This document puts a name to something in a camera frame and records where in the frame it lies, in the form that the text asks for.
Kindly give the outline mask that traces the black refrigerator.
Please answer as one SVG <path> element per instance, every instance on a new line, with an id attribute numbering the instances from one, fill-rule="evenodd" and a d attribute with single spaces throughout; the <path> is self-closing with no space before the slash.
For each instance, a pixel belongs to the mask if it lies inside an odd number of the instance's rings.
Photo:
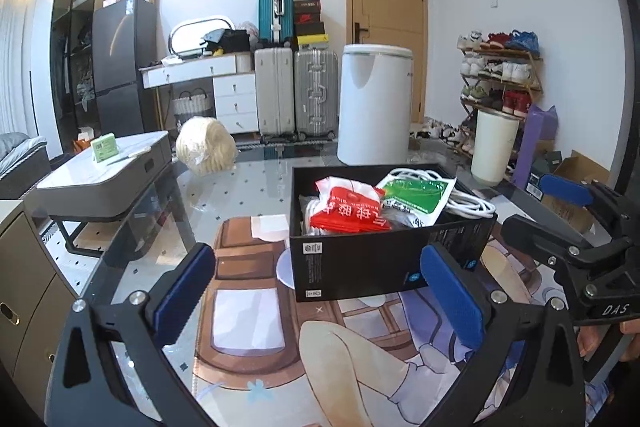
<path id="1" fill-rule="evenodd" d="M 145 0 L 120 0 L 94 13 L 92 64 L 101 132 L 120 136 L 158 129 L 154 95 L 142 69 L 157 59 L 157 10 Z"/>

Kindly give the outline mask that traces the oval vanity mirror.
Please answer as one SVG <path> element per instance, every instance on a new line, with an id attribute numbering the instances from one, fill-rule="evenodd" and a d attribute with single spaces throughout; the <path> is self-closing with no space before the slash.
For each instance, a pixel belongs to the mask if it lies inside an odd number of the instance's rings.
<path id="1" fill-rule="evenodd" d="M 235 30 L 235 24 L 225 16 L 187 20 L 171 29 L 168 51 L 180 57 L 200 56 L 211 43 L 217 44 L 226 30 Z"/>

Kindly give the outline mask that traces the white cylindrical appliance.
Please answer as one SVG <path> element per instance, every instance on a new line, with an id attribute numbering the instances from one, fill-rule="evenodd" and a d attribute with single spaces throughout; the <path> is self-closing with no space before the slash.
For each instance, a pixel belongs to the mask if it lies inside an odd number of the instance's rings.
<path id="1" fill-rule="evenodd" d="M 400 164 L 408 156 L 413 55 L 387 44 L 344 46 L 337 158 L 347 166 Z"/>

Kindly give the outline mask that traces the beige side cabinet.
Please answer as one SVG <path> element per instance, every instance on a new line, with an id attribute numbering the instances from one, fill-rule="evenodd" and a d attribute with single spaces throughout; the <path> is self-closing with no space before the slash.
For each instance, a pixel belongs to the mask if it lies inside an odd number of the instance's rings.
<path id="1" fill-rule="evenodd" d="M 1 203 L 1 365 L 42 415 L 58 343 L 76 294 L 21 199 Z"/>

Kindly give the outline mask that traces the cream tumbler cup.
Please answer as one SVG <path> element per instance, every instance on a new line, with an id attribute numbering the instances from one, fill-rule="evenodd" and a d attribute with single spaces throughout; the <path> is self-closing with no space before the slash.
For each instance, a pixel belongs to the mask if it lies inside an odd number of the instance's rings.
<path id="1" fill-rule="evenodd" d="M 501 182 L 510 160 L 520 120 L 489 108 L 477 111 L 474 152 L 471 165 L 473 178 L 489 186 Z"/>

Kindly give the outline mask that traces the red plastic packet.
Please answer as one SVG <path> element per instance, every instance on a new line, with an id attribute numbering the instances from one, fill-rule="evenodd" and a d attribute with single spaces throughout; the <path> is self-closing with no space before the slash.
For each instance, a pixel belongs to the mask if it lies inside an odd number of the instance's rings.
<path id="1" fill-rule="evenodd" d="M 327 176 L 316 182 L 318 202 L 308 212 L 308 225 L 331 233 L 386 232 L 381 216 L 385 192 L 355 180 Z"/>

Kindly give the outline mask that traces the teal suitcase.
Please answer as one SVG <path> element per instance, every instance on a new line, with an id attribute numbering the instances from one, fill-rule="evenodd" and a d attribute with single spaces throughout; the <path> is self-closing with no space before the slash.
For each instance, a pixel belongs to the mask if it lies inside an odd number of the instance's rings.
<path id="1" fill-rule="evenodd" d="M 292 46 L 294 0 L 258 0 L 258 37 L 277 46 Z"/>

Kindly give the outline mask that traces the stacked shoe boxes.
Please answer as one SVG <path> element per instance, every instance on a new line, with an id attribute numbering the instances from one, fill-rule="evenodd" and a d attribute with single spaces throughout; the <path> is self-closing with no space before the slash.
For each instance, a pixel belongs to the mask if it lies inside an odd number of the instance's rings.
<path id="1" fill-rule="evenodd" d="M 300 50 L 325 50 L 329 47 L 320 0 L 294 1 L 294 32 Z"/>

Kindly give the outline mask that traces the open cardboard box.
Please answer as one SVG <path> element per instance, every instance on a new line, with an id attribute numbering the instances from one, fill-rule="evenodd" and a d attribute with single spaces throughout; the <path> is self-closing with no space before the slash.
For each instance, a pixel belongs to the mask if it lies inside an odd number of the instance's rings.
<path id="1" fill-rule="evenodd" d="M 586 186 L 606 182 L 610 173 L 581 153 L 562 157 L 559 150 L 540 153 L 534 159 L 525 192 L 556 213 L 577 232 L 588 232 L 594 223 L 587 206 L 592 203 Z"/>

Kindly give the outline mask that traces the purple bag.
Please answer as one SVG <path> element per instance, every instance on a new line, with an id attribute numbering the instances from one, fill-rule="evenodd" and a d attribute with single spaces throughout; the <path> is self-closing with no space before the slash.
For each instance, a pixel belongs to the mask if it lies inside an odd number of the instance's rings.
<path id="1" fill-rule="evenodd" d="M 559 118 L 555 106 L 544 110 L 538 105 L 530 106 L 525 121 L 523 139 L 518 151 L 518 161 L 512 176 L 512 183 L 524 190 L 532 170 L 538 143 L 555 140 Z"/>

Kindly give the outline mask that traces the white suitcase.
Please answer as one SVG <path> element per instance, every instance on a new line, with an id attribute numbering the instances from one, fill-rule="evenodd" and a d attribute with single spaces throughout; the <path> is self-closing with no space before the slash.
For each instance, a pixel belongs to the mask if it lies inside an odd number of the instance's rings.
<path id="1" fill-rule="evenodd" d="M 293 52 L 290 48 L 255 52 L 258 129 L 264 138 L 295 133 Z"/>

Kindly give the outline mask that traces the shoe rack with shoes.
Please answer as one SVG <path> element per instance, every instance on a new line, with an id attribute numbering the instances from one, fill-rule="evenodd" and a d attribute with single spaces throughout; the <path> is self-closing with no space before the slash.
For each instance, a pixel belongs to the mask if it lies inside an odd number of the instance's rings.
<path id="1" fill-rule="evenodd" d="M 466 113 L 457 150 L 473 154 L 477 119 L 485 109 L 518 121 L 511 154 L 517 158 L 529 109 L 544 92 L 538 74 L 542 61 L 538 36 L 517 29 L 488 35 L 473 30 L 458 38 L 457 49 L 463 54 L 460 103 Z"/>

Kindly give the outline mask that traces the woven basket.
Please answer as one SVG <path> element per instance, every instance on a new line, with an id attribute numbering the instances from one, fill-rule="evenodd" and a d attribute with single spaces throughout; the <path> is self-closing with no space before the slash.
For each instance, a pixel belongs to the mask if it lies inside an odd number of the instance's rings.
<path id="1" fill-rule="evenodd" d="M 177 129 L 193 117 L 213 117 L 215 115 L 213 98 L 202 88 L 182 91 L 171 102 Z"/>

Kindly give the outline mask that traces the silver suitcase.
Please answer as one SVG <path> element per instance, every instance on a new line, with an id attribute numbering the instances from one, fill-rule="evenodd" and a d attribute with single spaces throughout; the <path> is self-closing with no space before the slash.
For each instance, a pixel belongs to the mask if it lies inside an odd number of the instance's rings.
<path id="1" fill-rule="evenodd" d="M 337 55 L 333 51 L 306 49 L 295 53 L 295 121 L 300 139 L 335 138 L 338 80 Z"/>

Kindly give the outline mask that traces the grey bed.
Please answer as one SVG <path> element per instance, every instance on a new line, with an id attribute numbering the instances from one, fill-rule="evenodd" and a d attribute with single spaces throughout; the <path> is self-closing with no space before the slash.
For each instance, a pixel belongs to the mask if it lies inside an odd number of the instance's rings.
<path id="1" fill-rule="evenodd" d="M 0 135 L 0 197 L 19 199 L 51 172 L 47 140 L 23 132 Z"/>

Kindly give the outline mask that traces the white coffee table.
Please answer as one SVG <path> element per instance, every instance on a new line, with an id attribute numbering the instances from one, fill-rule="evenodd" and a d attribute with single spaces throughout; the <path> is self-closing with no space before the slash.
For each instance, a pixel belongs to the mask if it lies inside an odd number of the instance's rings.
<path id="1" fill-rule="evenodd" d="M 36 185 L 41 207 L 58 226 L 67 251 L 99 257 L 101 251 L 75 245 L 89 223 L 114 222 L 128 215 L 137 200 L 171 164 L 167 131 L 122 136 L 118 154 L 96 161 L 83 150 Z"/>

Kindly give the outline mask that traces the black cardboard box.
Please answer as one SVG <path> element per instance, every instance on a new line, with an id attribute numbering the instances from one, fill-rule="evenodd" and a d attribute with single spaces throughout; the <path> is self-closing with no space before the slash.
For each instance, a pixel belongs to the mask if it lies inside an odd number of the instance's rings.
<path id="1" fill-rule="evenodd" d="M 317 193 L 327 176 L 375 185 L 394 165 L 295 167 L 292 171 L 290 251 L 295 299 L 299 303 L 408 291 L 425 285 L 422 249 L 445 246 L 461 268 L 474 270 L 497 220 L 468 219 L 444 211 L 434 225 L 392 231 L 312 236 L 303 231 L 299 199 Z"/>

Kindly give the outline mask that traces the white vanity desk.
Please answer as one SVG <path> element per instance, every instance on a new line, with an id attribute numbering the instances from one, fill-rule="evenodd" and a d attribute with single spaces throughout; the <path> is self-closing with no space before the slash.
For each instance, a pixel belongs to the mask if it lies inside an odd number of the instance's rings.
<path id="1" fill-rule="evenodd" d="M 254 58 L 250 52 L 191 58 L 140 69 L 143 87 L 171 87 L 178 98 L 206 94 L 210 113 L 231 134 L 258 132 Z"/>

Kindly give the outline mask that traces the dark glass wardrobe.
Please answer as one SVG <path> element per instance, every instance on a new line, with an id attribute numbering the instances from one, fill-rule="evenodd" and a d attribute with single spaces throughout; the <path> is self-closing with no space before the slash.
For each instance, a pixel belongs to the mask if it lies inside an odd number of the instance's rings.
<path id="1" fill-rule="evenodd" d="M 100 130 L 93 81 L 92 24 L 105 0 L 53 0 L 50 81 L 62 152 L 73 153 L 81 129 Z"/>

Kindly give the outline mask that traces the green tissue box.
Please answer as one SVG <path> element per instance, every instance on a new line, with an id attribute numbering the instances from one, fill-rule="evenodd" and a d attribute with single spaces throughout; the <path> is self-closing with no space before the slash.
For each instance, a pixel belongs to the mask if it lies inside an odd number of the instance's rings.
<path id="1" fill-rule="evenodd" d="M 91 141 L 95 162 L 102 162 L 118 155 L 118 145 L 114 133 L 107 133 Z"/>

